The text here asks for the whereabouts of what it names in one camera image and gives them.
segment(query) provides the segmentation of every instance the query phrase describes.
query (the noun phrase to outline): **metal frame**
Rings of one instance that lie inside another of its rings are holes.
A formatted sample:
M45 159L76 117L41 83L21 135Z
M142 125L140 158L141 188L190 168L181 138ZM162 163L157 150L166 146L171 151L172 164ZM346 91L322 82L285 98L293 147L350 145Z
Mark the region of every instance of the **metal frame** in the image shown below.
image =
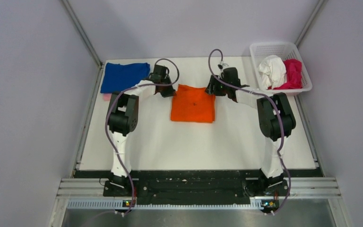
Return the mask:
M90 52L91 57L94 59L97 66L100 67L102 65L102 61L99 59L98 54L96 53L93 45L91 44L85 30L81 26L81 23L78 20L77 15L74 12L74 10L73 10L72 6L70 5L69 1L68 0L60 0L60 2L62 3L63 7L65 8L65 10L66 10L66 12L68 14L68 16L70 17L70 20L73 22L73 25L76 28L78 34L80 35L81 40L83 41L83 43L86 45L86 48Z
M107 179L62 179L57 193L51 227L61 226L66 209L126 209L122 204L131 197L104 197L104 186L100 181ZM347 211L334 177L292 178L289 200L328 199L337 227L350 227ZM250 197L251 204L216 206L137 205L137 210L260 210L262 200L273 197Z
M86 136L88 133L88 128L90 125L91 115L93 112L93 108L95 105L96 96L98 94L99 84L101 82L101 77L103 74L103 65L102 61L99 59L98 54L94 50L88 36L85 33L79 19L77 18L73 8L71 7L68 0L60 0L63 4L67 14L70 17L70 20L74 24L77 32L79 33L82 41L86 45L86 48L90 52L92 58L96 62L96 64L100 67L99 73L97 75L97 79L95 81L94 87L92 89L91 98L89 100L88 110L85 114L85 121L83 125L83 130L80 133L79 137L79 147L77 149L77 157L75 159L73 170L78 167L78 163L81 160ZM319 0L314 11L310 15L307 23L305 24L302 32L295 44L297 46L300 45L302 39L307 34L310 29L314 19L319 14L320 10L323 8L327 0ZM302 106L302 102L300 96L295 97L300 117L303 120L305 133L307 135L307 139L310 144L310 148L312 154L314 156L314 162L317 164L320 162L319 157L317 156L316 146L314 143L314 139L312 136L311 128L309 125L309 121L306 118L305 111ZM351 227L351 221L349 215L347 213L346 207L343 203L341 193L334 177L305 177L305 178L292 178L291 185L291 195L288 197L289 200L296 199L328 199L329 205L331 208L331 212L337 227ZM62 225L66 209L97 209L97 208L106 208L106 209L122 209L120 206L121 202L124 200L130 200L130 197L103 197L104 186L100 183L100 179L74 179L74 178L65 178L62 179L58 193L56 196L55 204L53 207L51 220L49 226L51 227L60 227ZM224 210L237 210L237 209L260 209L258 204L261 200L269 200L271 197L261 196L261 197L251 197L251 204L247 204L245 206L241 205L224 205L224 206L166 206L166 205L145 205L136 206L136 209L139 210L152 210L152 209L224 209Z

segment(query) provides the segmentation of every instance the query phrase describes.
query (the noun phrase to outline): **blue cloth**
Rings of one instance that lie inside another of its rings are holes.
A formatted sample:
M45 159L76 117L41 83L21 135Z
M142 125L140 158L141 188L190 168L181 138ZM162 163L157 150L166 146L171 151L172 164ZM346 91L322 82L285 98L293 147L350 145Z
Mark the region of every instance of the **blue cloth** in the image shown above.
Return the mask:
M134 63L129 65L107 63L101 93L123 91L138 84L149 75L148 63Z

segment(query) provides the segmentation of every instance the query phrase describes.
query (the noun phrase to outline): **white cloth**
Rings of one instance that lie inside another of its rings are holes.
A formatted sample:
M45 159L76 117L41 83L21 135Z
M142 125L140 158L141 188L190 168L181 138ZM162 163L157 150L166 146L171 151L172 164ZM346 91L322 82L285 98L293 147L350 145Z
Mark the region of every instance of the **white cloth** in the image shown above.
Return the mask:
M286 67L282 59L276 55L266 57L258 66L259 74L261 75L261 83L264 87L282 86L286 83Z

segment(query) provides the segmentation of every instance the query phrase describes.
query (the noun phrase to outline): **metal floor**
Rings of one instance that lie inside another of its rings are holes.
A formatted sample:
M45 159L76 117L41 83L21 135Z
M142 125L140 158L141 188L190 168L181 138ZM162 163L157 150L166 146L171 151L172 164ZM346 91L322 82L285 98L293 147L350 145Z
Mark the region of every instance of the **metal floor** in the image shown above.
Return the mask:
M67 210L62 227L80 227L102 210ZM328 200L289 200L276 216L258 210L134 210L104 214L88 227L335 227Z

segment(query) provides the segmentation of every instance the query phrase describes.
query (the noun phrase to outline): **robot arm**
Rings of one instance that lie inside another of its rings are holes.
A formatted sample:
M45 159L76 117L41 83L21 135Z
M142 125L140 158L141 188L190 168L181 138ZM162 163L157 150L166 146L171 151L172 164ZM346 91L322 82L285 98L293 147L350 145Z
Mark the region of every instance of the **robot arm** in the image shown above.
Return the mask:
M155 65L154 71L146 80L141 81L134 90L126 91L119 97L118 102L115 104L111 111L108 127L112 132L112 140L118 152L113 149L113 165L111 172L113 174L112 182L124 188L127 184L126 177L131 171L130 154L126 152L126 144L128 142L128 134L135 130L138 123L138 105L141 101L146 100L148 97L161 93L162 97L173 96L175 90L172 86L155 86L155 84L171 84L168 75L169 69L165 66ZM111 96L109 108L114 103L116 97L120 92L115 92Z
M227 64L221 62L218 67L220 75L216 76L221 81L234 85L236 87L245 87L240 84L236 68L225 68ZM295 118L288 102L287 96L284 93L272 94L255 90L251 87L245 87L244 90L252 91L256 94L237 90L222 84L219 80L211 76L209 85L206 89L208 94L216 96L226 96L231 100L250 106L257 109L259 118L259 127L262 134L266 137L264 150L265 156L260 169L260 184L261 190L266 191L274 185L280 184L283 181L283 168L277 150L281 143L281 132L275 110L270 101L265 97L257 94L269 96L276 104L279 114L282 118L284 129L284 141L287 142L287 137L291 135L292 129L295 128ZM284 153L284 147L279 151L280 155Z

